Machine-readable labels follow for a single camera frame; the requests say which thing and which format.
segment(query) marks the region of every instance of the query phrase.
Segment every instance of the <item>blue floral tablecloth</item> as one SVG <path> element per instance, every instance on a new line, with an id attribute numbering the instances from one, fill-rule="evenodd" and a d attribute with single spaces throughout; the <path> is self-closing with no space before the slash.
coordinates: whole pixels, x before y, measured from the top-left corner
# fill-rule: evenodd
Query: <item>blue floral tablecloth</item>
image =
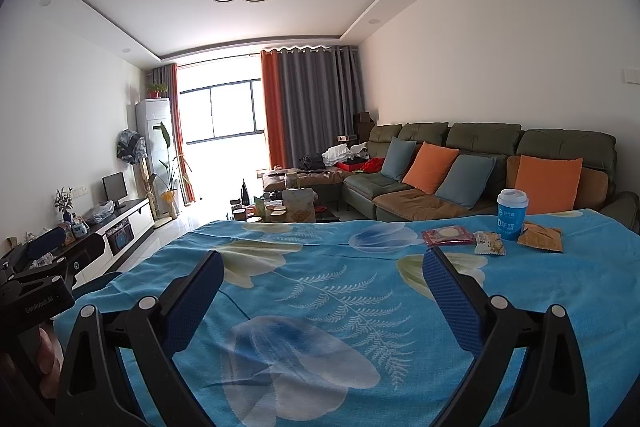
<path id="1" fill-rule="evenodd" d="M 562 229 L 564 253 L 510 241 L 504 257 L 475 255 L 473 247 L 443 250 L 489 295 L 534 311 L 552 303 L 567 308 L 584 359 L 591 423 L 601 426 L 640 372 L 640 237 L 590 210 L 531 220 Z M 174 362 L 218 427 L 424 427 L 472 360 L 421 272 L 420 232 L 453 224 L 495 230 L 496 218 L 209 223 L 83 296 L 57 319 L 56 331 L 66 344 L 83 305 L 109 312 L 159 296 L 215 249 L 225 282 Z M 147 420 L 162 425 L 133 356 L 123 356 Z M 514 356 L 484 425 L 498 420 L 521 359 Z"/>

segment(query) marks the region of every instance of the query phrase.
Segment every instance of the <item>blue paper cup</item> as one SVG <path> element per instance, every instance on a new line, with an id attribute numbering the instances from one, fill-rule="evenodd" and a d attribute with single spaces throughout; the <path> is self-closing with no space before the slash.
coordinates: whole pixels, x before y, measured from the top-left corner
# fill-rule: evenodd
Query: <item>blue paper cup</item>
<path id="1" fill-rule="evenodd" d="M 515 241 L 522 233 L 529 198 L 522 190 L 505 188 L 498 195 L 498 230 L 502 239 Z"/>

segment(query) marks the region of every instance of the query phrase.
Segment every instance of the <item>potted plant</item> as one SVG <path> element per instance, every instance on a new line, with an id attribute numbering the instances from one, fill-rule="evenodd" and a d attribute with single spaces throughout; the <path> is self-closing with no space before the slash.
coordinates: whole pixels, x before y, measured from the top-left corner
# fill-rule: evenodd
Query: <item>potted plant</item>
<path id="1" fill-rule="evenodd" d="M 55 206 L 59 212 L 62 212 L 62 219 L 64 221 L 71 223 L 71 213 L 69 210 L 74 207 L 74 201 L 71 197 L 71 187 L 69 187 L 69 190 L 65 190 L 65 187 L 56 190 L 53 206 Z"/>
<path id="2" fill-rule="evenodd" d="M 166 170 L 166 175 L 169 183 L 165 183 L 165 181 L 161 177 L 153 173 L 151 174 L 151 176 L 149 176 L 149 184 L 153 186 L 156 178 L 158 178 L 162 182 L 162 185 L 166 187 L 166 191 L 160 194 L 160 197 L 169 206 L 169 213 L 171 214 L 172 219 L 177 219 L 178 212 L 175 204 L 175 191 L 178 189 L 178 179 L 183 180 L 187 184 L 190 184 L 190 182 L 186 176 L 180 174 L 180 166 L 178 165 L 178 161 L 184 161 L 182 155 L 174 156 L 174 159 L 171 159 L 171 136 L 169 135 L 169 131 L 167 131 L 163 122 L 160 122 L 160 131 L 162 132 L 162 138 L 164 138 L 164 144 L 166 145 L 166 163 L 162 160 L 160 160 L 160 163 Z"/>
<path id="3" fill-rule="evenodd" d="M 149 84 L 146 86 L 146 92 L 149 98 L 160 98 L 166 94 L 167 88 L 164 84 Z"/>

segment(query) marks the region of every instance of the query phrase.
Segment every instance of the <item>white cup lid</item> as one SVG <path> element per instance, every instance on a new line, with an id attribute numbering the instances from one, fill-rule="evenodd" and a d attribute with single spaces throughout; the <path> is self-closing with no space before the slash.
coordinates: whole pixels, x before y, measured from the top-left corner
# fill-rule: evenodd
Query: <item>white cup lid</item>
<path id="1" fill-rule="evenodd" d="M 529 205 L 527 193 L 516 188 L 505 188 L 498 195 L 498 203 L 512 208 L 524 208 Z"/>

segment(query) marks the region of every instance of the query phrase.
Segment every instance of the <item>curtain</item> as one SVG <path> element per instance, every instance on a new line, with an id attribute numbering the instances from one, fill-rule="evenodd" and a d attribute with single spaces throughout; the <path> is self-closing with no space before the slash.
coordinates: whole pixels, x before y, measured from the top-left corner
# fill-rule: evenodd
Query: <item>curtain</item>
<path id="1" fill-rule="evenodd" d="M 187 161 L 184 159 L 184 140 L 182 139 L 182 126 L 180 125 L 180 111 L 178 110 L 178 64 L 168 64 L 151 70 L 146 75 L 147 84 L 162 84 L 167 87 L 169 106 L 171 108 L 171 122 L 174 128 L 175 153 L 178 156 L 180 174 L 189 180 Z M 193 203 L 196 198 L 190 183 L 184 183 L 180 179 L 180 188 L 184 201 Z"/>
<path id="2" fill-rule="evenodd" d="M 276 50 L 260 52 L 262 65 L 262 90 L 264 91 L 264 113 L 266 126 L 264 133 L 269 150 L 269 163 L 289 167 L 284 145 L 284 126 L 282 124 L 282 96 L 280 93 L 280 71 Z"/>
<path id="3" fill-rule="evenodd" d="M 285 147 L 298 165 L 353 134 L 353 115 L 364 110 L 360 57 L 357 48 L 333 46 L 282 50 L 278 58 Z"/>

